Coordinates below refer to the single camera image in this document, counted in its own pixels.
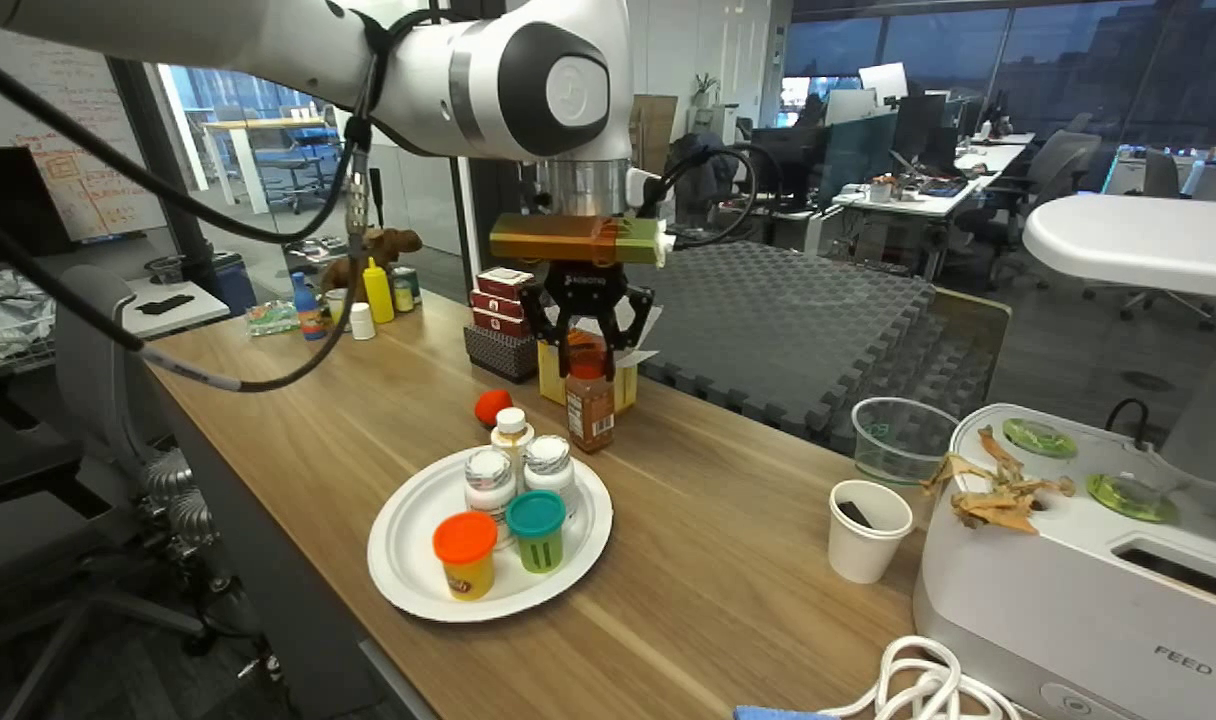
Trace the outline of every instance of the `yellow bottle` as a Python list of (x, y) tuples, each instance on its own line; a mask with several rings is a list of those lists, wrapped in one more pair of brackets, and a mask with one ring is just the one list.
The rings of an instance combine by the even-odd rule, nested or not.
[(375, 255), (368, 255), (364, 293), (368, 293), (368, 308), (371, 308), (375, 325), (398, 322), (393, 280), (386, 276), (386, 268), (375, 263)]

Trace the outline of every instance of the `orange bottle cap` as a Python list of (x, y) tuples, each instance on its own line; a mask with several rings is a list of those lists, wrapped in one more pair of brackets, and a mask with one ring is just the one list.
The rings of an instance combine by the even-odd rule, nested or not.
[(496, 549), (496, 521), (488, 513), (458, 513), (435, 527), (435, 558), (443, 563), (476, 563)]

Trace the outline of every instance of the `food container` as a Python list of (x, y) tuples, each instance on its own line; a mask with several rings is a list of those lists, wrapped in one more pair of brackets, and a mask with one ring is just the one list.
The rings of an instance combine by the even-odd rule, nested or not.
[(941, 470), (955, 416), (912, 397), (854, 405), (855, 470), (871, 480), (918, 484)]
[(496, 521), (488, 513), (458, 513), (435, 527), (435, 558), (458, 600), (488, 597), (496, 582)]
[(506, 508), (506, 525), (528, 571), (553, 571), (566, 562), (566, 499), (526, 494)]

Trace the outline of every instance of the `brown bottle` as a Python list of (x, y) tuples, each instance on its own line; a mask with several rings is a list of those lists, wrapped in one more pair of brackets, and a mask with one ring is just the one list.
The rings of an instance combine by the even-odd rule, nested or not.
[(606, 346), (572, 346), (567, 349), (567, 377), (566, 377), (566, 413), (567, 413), (567, 440), (580, 454), (599, 454), (612, 445), (617, 405), (612, 380), (606, 377)]

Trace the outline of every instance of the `white cup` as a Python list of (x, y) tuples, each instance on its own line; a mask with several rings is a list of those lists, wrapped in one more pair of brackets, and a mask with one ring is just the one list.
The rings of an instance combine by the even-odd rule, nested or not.
[(354, 341), (371, 341), (371, 335), (375, 335), (371, 308), (354, 306)]
[(830, 562), (833, 571), (843, 577), (848, 584), (876, 584), (893, 563), (899, 541), (918, 525), (912, 505), (876, 480), (840, 480), (830, 498), (830, 513), (833, 513)]

